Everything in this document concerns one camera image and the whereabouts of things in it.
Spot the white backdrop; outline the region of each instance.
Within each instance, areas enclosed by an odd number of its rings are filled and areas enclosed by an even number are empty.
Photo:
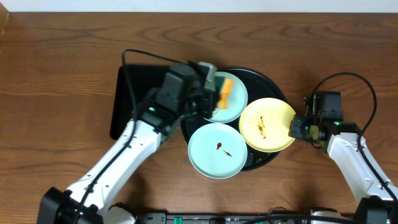
[[[398,0],[0,0],[10,12],[398,12]]]

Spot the round black tray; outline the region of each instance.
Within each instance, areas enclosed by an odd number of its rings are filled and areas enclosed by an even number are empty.
[[[279,87],[265,75],[254,70],[246,68],[227,68],[220,70],[220,72],[228,72],[238,77],[246,86],[248,90],[248,104],[261,98],[277,98],[287,102],[285,95]],[[234,121],[226,123],[239,131],[239,118]],[[181,130],[185,141],[188,143],[192,134],[203,125],[210,124],[209,121],[203,118],[181,120]],[[248,158],[241,171],[248,171],[260,168],[273,160],[279,152],[260,152],[248,146]]]

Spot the yellow plate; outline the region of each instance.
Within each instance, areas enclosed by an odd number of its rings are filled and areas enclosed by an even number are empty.
[[[262,152],[277,152],[289,146],[289,126],[296,112],[282,100],[263,98],[244,109],[239,130],[248,145]]]

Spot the wooden table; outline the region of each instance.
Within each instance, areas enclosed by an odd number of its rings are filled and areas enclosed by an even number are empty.
[[[379,99],[365,137],[398,183],[397,20],[396,14],[12,13],[0,42],[0,222],[35,222],[51,186],[66,189],[113,145],[116,77],[128,47],[258,70],[298,113],[322,78],[342,71],[364,75]],[[345,120],[365,124],[372,107],[365,84],[341,77],[322,88],[341,91]],[[116,201],[137,212],[356,209],[336,164],[302,141],[265,167],[213,180],[190,164],[181,132],[138,168]]]

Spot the red stain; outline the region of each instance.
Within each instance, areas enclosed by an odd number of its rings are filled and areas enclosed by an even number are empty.
[[[229,152],[227,152],[227,151],[225,151],[225,150],[223,150],[223,151],[225,152],[225,154],[226,154],[227,156],[232,157],[232,155],[231,155]]]
[[[259,130],[260,130],[261,136],[263,137],[263,139],[265,139],[265,138],[266,138],[266,134],[265,134],[265,132],[264,132],[265,126],[264,126],[264,121],[262,120],[262,116],[260,117],[260,120],[261,120],[261,121],[257,123],[257,127],[258,127]]]

